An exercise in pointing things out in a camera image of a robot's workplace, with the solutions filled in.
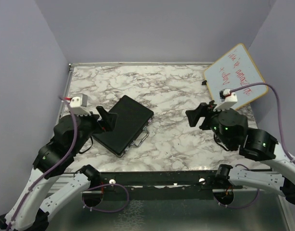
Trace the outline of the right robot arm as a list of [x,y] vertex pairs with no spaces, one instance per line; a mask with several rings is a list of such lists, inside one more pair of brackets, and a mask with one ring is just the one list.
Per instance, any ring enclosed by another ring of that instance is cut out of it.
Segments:
[[226,151],[238,151],[239,155],[271,167],[275,173],[267,174],[243,170],[226,164],[218,167],[214,182],[219,188],[249,186],[273,192],[295,205],[295,159],[284,152],[283,146],[268,132],[250,128],[247,117],[234,109],[214,111],[214,104],[201,103],[194,110],[185,112],[190,127],[200,118],[201,130],[211,130],[216,141]]

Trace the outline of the black foam-lined poker case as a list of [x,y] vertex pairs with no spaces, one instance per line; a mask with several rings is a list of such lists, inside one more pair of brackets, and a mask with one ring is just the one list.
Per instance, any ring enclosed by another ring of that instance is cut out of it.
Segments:
[[115,156],[122,157],[131,146],[140,147],[149,136],[147,126],[154,112],[127,95],[120,98],[109,112],[118,115],[114,130],[92,137]]

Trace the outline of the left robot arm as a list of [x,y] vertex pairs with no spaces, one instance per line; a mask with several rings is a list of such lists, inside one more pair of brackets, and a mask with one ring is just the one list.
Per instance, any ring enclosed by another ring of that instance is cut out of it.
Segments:
[[74,181],[47,198],[51,186],[74,161],[76,154],[93,134],[113,131],[118,115],[103,107],[99,114],[87,113],[63,116],[54,127],[54,136],[38,152],[30,178],[13,208],[0,215],[0,229],[8,231],[44,231],[49,221],[75,194],[84,189],[94,190],[100,179],[92,167],[85,167]]

